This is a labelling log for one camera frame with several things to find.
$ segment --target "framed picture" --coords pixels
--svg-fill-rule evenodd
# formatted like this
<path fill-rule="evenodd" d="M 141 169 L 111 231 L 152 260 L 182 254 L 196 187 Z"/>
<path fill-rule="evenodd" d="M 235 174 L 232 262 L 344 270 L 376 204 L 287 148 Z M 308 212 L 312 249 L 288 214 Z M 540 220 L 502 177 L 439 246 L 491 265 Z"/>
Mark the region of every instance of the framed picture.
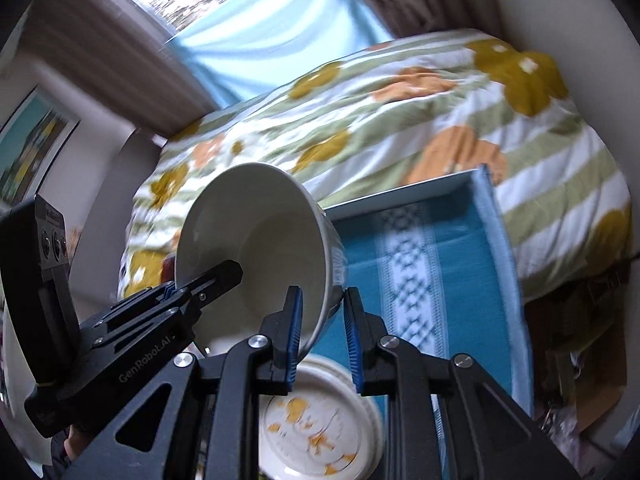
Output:
<path fill-rule="evenodd" d="M 78 118 L 36 87 L 0 130 L 0 212 L 37 193 Z"/>

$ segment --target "orange flower pattern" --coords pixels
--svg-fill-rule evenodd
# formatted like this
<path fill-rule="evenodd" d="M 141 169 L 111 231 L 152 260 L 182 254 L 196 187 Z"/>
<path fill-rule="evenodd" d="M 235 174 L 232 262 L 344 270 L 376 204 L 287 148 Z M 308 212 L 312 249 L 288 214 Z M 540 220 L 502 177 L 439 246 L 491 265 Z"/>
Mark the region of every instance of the orange flower pattern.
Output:
<path fill-rule="evenodd" d="M 371 96 L 376 101 L 392 103 L 447 92 L 455 87 L 455 82 L 441 78 L 430 68 L 412 66 L 401 70 L 391 83 L 374 90 Z"/>
<path fill-rule="evenodd" d="M 199 142 L 191 153 L 193 165 L 196 170 L 201 170 L 207 163 L 220 153 L 220 145 L 225 138 L 225 134 L 217 134 L 213 139 Z"/>
<path fill-rule="evenodd" d="M 507 160 L 500 146 L 479 140 L 466 124 L 451 126 L 431 139 L 422 152 L 420 161 L 402 181 L 403 185 L 422 182 L 430 178 L 472 170 L 486 164 L 494 186 L 500 184 L 508 173 Z"/>
<path fill-rule="evenodd" d="M 182 234 L 182 229 L 178 229 L 175 233 L 174 236 L 172 236 L 171 238 L 171 250 L 175 253 L 175 251 L 178 249 L 178 242 L 180 241 L 180 235 Z"/>
<path fill-rule="evenodd" d="M 383 41 L 383 43 L 368 46 L 365 50 L 367 50 L 368 52 L 375 52 L 376 50 L 382 50 L 383 48 L 386 48 L 393 44 L 394 44 L 393 41 Z"/>

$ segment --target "dirty plate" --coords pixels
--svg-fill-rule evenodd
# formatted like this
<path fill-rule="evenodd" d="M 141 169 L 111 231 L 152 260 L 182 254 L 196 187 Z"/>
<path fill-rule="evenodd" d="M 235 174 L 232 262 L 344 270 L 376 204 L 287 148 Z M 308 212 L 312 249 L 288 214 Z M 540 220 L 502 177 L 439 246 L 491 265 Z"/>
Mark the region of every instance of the dirty plate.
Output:
<path fill-rule="evenodd" d="M 378 406 L 330 359 L 308 355 L 293 392 L 260 399 L 260 469 L 272 480 L 364 480 L 382 449 Z"/>

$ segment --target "white wall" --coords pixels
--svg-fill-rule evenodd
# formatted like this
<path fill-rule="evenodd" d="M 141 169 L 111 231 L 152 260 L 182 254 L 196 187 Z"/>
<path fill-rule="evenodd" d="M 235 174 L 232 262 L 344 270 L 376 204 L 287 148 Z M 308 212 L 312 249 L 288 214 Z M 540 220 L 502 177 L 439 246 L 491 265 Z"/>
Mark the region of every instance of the white wall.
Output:
<path fill-rule="evenodd" d="M 640 241 L 640 46 L 610 0 L 498 0 L 505 40 L 551 54 L 587 121 L 625 173 Z M 640 404 L 640 264 L 626 305 L 627 388 L 618 406 L 594 428 L 608 446 Z"/>
<path fill-rule="evenodd" d="M 40 189 L 43 198 L 65 216 L 69 231 L 84 225 L 113 159 L 134 127 L 43 61 L 23 53 L 0 75 L 0 124 L 36 85 L 80 119 Z"/>
<path fill-rule="evenodd" d="M 81 322 L 115 303 L 133 195 L 156 168 L 159 157 L 160 146 L 150 136 L 135 133 L 124 143 L 102 182 L 69 275 Z"/>

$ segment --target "floral bedspread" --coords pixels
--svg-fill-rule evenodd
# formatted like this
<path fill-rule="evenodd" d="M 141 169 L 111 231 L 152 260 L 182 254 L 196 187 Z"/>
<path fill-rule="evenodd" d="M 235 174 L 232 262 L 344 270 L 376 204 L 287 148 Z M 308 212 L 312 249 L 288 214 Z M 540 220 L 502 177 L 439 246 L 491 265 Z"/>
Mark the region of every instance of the floral bedspread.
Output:
<path fill-rule="evenodd" d="M 630 238 L 630 198 L 553 60 L 476 30 L 391 41 L 189 126 L 134 198 L 119 293 L 157 285 L 191 203 L 261 160 L 321 206 L 487 164 L 526 300 L 595 274 Z"/>

